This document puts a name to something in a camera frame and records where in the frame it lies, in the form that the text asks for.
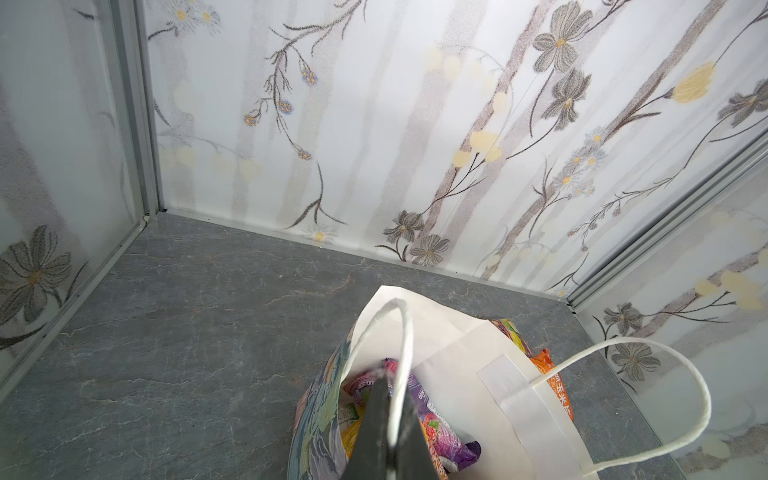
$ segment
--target wall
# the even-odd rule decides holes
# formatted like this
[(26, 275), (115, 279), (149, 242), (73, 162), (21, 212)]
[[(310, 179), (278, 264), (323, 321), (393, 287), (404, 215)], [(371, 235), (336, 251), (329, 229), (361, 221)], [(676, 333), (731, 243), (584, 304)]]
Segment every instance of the wall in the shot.
[[(699, 212), (657, 251), (577, 308), (597, 342), (639, 336), (692, 359), (713, 396), (705, 434), (674, 456), (690, 480), (766, 478), (768, 164)], [(637, 344), (604, 353), (664, 441), (696, 420), (685, 369)]]
[(99, 22), (88, 1), (0, 16), (0, 378), (141, 216)]
[(165, 207), (551, 295), (766, 127), (765, 2), (145, 4)]

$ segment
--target purple snack package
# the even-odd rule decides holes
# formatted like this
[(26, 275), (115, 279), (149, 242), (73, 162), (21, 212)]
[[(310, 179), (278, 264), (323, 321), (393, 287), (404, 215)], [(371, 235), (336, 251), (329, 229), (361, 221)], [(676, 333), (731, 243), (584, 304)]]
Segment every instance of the purple snack package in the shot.
[[(392, 395), (398, 363), (397, 360), (384, 359), (382, 365), (386, 369), (389, 394)], [(368, 402), (370, 388), (378, 378), (378, 371), (379, 369), (375, 368), (363, 372), (343, 387), (357, 405), (364, 407)], [(451, 473), (463, 470), (477, 462), (481, 453), (480, 444), (477, 442), (462, 443), (448, 423), (437, 413), (435, 406), (429, 401), (429, 396), (422, 388), (422, 384), (412, 372), (408, 377), (408, 391), (415, 403), (416, 412), (422, 425), (424, 425), (427, 437), (437, 454), (443, 457), (445, 470)]]

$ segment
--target gray flower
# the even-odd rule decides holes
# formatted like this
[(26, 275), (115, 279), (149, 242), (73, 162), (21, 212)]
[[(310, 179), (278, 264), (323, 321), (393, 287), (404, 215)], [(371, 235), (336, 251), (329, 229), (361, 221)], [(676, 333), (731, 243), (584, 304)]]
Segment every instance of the gray flower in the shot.
[(745, 121), (754, 111), (768, 110), (768, 78), (758, 81), (754, 93), (751, 95), (735, 94), (728, 101), (728, 105), (717, 114), (718, 120), (733, 115), (731, 127), (736, 127)]
[(411, 255), (414, 256), (413, 263), (423, 266), (438, 266), (442, 262), (442, 257), (438, 253), (445, 252), (448, 249), (448, 240), (440, 240), (439, 235), (427, 235), (419, 242), (419, 246), (411, 249)]
[(574, 103), (582, 100), (586, 95), (587, 87), (592, 75), (584, 76), (581, 70), (573, 69), (567, 77), (562, 78), (552, 87), (554, 101), (542, 115), (543, 118), (558, 116), (554, 124), (555, 130), (562, 130), (569, 123), (576, 121), (578, 113), (574, 110)]
[(58, 238), (47, 229), (37, 227), (29, 244), (14, 243), (0, 257), (0, 291), (8, 294), (0, 306), (0, 325), (22, 308), (24, 321), (34, 322), (45, 309), (48, 294), (58, 295), (56, 287), (72, 270), (69, 252), (52, 258)]
[(552, 14), (551, 33), (536, 35), (533, 48), (543, 52), (533, 65), (538, 72), (547, 71), (552, 62), (559, 71), (567, 71), (576, 61), (578, 53), (568, 42), (578, 39), (592, 18), (589, 10), (579, 15), (578, 2), (569, 2)]
[(397, 225), (393, 228), (384, 229), (386, 241), (390, 243), (395, 243), (400, 237), (405, 239), (406, 242), (412, 242), (415, 239), (416, 232), (424, 228), (421, 214), (409, 214), (405, 210), (400, 212), (400, 215), (392, 221), (397, 223)]
[(618, 343), (614, 345), (618, 353), (611, 355), (611, 360), (627, 373), (629, 380), (642, 382), (645, 380), (643, 370), (655, 372), (661, 362), (652, 356), (650, 347), (644, 343)]
[(631, 302), (616, 305), (617, 312), (611, 309), (605, 309), (603, 321), (607, 324), (615, 323), (619, 327), (621, 335), (627, 335), (630, 327), (639, 330), (643, 326), (643, 314), (640, 310), (634, 308)]

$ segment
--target white paper bag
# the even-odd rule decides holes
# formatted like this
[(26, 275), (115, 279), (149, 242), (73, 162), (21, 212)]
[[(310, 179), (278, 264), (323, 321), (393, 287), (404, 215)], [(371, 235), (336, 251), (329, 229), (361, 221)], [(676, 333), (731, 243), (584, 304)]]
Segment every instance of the white paper bag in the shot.
[[(412, 325), (410, 339), (403, 335), (404, 319)], [(603, 468), (664, 455), (692, 442), (709, 422), (711, 401), (703, 378), (687, 359), (667, 346), (645, 339), (616, 338), (571, 357), (543, 376), (489, 321), (457, 312), (403, 288), (382, 286), (360, 314), (349, 343), (334, 354), (333, 365), (329, 360), (321, 374), (325, 397), (323, 386), (313, 385), (300, 402), (289, 480), (340, 477), (346, 457), (338, 453), (338, 424), (330, 414), (336, 409), (339, 386), (345, 379), (379, 366), (385, 358), (401, 359), (398, 374), (407, 377), (410, 340), (412, 371), (432, 402), (460, 436), (466, 432), (482, 447), (479, 461), (451, 478), (597, 480), (596, 472)], [(701, 420), (691, 432), (669, 445), (595, 465), (546, 379), (607, 345), (630, 342), (651, 343), (683, 361), (701, 388)], [(397, 385), (396, 381), (393, 410), (402, 402)], [(392, 427), (399, 424), (392, 417), (393, 410)], [(317, 460), (322, 457), (326, 458), (324, 463)]]

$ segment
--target gray marble floor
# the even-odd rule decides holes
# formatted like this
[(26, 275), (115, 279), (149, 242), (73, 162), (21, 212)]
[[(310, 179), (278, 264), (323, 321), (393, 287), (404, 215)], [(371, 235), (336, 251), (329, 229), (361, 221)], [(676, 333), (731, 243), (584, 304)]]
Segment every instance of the gray marble floor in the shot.
[[(161, 214), (0, 406), (0, 478), (285, 478), (297, 399), (383, 284), (511, 318), (555, 362), (590, 344), (563, 303)], [(595, 461), (657, 445), (602, 358), (563, 377)]]

